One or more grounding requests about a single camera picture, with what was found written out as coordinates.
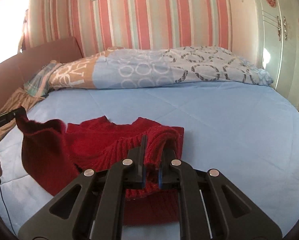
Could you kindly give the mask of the red knit sweater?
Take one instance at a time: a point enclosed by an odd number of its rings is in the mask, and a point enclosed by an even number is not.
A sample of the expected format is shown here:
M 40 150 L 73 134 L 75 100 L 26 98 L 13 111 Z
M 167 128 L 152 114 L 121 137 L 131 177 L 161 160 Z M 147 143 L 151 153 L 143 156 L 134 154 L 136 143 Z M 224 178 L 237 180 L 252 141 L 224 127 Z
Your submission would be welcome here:
M 16 123 L 23 134 L 22 165 L 51 195 L 87 169 L 100 172 L 126 159 L 128 151 L 139 147 L 146 137 L 146 185 L 141 190 L 126 191 L 123 222 L 153 225 L 178 221 L 177 193 L 159 189 L 158 169 L 164 148 L 181 158 L 182 127 L 164 126 L 141 117 L 131 124 L 117 125 L 105 116 L 80 124 L 66 124 L 59 119 L 39 123 L 20 116 Z

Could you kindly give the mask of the pink padded headboard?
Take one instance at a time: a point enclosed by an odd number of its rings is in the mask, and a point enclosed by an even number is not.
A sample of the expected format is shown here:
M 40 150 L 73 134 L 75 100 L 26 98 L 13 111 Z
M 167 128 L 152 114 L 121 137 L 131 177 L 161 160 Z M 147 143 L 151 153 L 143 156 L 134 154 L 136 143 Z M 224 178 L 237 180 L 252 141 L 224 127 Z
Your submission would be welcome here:
M 0 63 L 0 109 L 17 88 L 50 61 L 67 63 L 82 57 L 76 39 L 68 37 L 26 49 Z

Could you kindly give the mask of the light blue quilted bedspread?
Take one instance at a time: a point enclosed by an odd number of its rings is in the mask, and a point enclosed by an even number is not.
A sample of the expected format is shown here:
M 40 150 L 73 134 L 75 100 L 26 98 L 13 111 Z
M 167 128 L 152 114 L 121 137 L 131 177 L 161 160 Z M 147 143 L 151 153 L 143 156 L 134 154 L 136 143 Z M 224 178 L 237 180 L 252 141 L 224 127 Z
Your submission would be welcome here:
M 299 223 L 299 112 L 268 86 L 197 82 L 165 87 L 51 92 L 31 120 L 79 124 L 143 117 L 185 130 L 182 159 L 216 168 L 258 205 L 287 239 Z

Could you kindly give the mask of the patterned folded duvet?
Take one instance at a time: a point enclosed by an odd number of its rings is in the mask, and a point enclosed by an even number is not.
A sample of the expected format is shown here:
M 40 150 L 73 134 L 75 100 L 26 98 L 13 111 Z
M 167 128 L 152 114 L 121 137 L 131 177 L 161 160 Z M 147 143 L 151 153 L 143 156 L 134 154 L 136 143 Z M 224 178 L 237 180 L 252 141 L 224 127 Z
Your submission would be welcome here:
M 109 48 L 59 66 L 50 76 L 52 89 L 129 89 L 175 83 L 236 81 L 269 86 L 273 78 L 262 68 L 221 47 L 162 50 Z

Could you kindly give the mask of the white wardrobe with decals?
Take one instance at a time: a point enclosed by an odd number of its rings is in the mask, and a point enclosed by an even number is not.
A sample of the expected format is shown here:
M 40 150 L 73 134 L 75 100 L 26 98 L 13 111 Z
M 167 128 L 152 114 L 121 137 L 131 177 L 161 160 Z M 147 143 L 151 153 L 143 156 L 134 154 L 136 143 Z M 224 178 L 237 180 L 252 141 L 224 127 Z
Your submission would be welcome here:
M 262 68 L 272 87 L 299 111 L 299 0 L 256 0 Z

